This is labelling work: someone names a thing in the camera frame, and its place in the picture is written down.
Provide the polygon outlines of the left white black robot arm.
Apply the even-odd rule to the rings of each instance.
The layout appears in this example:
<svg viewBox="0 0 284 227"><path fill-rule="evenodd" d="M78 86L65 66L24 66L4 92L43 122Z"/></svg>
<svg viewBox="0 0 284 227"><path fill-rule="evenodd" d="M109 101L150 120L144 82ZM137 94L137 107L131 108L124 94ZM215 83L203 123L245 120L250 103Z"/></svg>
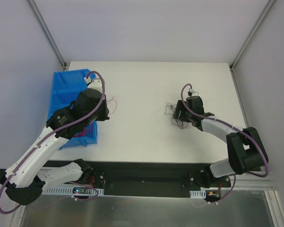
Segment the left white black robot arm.
<svg viewBox="0 0 284 227"><path fill-rule="evenodd" d="M92 88L80 92L68 106L54 111L28 151L11 167L0 169L0 192L25 206L56 185L71 181L89 183L92 169L82 159L51 171L43 172L41 168L75 134L95 121L108 120L108 113L105 92Z"/></svg>

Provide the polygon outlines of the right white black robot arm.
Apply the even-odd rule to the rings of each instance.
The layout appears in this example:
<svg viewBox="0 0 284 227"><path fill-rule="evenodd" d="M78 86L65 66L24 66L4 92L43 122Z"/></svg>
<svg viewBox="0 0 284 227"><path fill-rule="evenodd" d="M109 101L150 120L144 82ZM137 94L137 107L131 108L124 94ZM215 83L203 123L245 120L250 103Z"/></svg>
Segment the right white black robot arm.
<svg viewBox="0 0 284 227"><path fill-rule="evenodd" d="M267 167L268 156L258 131L254 127L232 126L213 113L204 112L203 101L199 96L190 96L186 101L178 100L173 118L190 123L227 145L228 157L208 166L204 174L206 185L213 187L223 176L242 175L262 166Z"/></svg>

